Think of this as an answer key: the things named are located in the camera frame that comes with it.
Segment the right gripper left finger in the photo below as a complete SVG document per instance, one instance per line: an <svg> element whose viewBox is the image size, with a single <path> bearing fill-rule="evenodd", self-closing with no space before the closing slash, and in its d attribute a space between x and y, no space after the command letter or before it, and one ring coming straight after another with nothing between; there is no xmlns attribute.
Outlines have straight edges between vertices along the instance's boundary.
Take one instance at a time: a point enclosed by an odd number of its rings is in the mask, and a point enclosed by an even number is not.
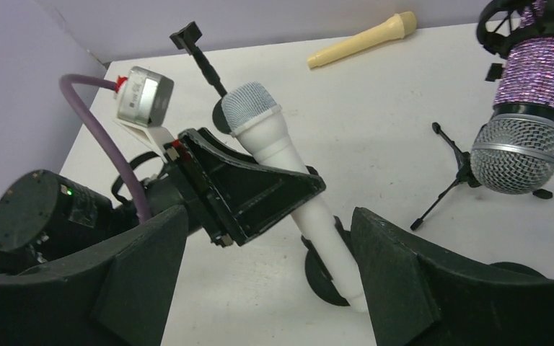
<svg viewBox="0 0 554 346"><path fill-rule="evenodd" d="M0 345L159 345L188 235L184 208L0 275Z"/></svg>

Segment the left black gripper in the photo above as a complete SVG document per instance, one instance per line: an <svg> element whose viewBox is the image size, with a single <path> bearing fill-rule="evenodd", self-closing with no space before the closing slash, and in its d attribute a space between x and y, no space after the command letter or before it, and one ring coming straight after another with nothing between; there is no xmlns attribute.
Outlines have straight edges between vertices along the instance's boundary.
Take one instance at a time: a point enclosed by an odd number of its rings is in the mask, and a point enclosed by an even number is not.
<svg viewBox="0 0 554 346"><path fill-rule="evenodd" d="M177 153L167 171L189 214L220 247L252 241L326 188L307 168L263 166L206 128L184 130L164 148Z"/></svg>

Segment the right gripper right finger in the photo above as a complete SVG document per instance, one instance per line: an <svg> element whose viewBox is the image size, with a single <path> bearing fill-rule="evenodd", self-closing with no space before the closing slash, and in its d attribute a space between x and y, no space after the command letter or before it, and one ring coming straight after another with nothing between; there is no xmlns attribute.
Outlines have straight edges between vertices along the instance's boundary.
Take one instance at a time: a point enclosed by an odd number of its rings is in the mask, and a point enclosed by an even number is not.
<svg viewBox="0 0 554 346"><path fill-rule="evenodd" d="M367 208L351 238L378 345L554 345L554 280L502 270Z"/></svg>

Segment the black round-base stand white mic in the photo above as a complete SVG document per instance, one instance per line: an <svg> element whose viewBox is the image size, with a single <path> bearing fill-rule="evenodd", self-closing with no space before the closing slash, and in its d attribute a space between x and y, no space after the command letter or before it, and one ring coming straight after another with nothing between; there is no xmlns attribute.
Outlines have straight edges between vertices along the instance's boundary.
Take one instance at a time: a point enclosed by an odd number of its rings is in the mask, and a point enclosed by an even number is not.
<svg viewBox="0 0 554 346"><path fill-rule="evenodd" d="M319 173L314 167L307 166L310 174L319 176ZM341 239L348 247L349 252L355 257L353 244L351 239L351 232L343 227L343 224L338 216L334 216L335 227L338 231ZM324 302L334 306L350 306L347 300L339 294L338 290L333 284L333 278L329 271L325 267L316 249L312 245L312 242L301 236L303 245L307 249L304 260L304 272L309 287L314 294L322 299Z"/></svg>

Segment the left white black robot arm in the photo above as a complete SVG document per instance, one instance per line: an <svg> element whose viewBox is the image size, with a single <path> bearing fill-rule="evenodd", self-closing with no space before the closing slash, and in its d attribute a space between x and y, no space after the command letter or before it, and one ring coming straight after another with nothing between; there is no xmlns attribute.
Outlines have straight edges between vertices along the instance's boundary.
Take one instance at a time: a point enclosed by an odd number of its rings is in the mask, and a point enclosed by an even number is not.
<svg viewBox="0 0 554 346"><path fill-rule="evenodd" d="M188 129L165 146L160 173L141 185L152 215L184 207L188 230L204 230L220 247L243 246L326 188L313 167L265 167L219 141ZM19 274L126 232L139 224L132 201L112 200L47 170L20 177L0 199L0 273Z"/></svg>

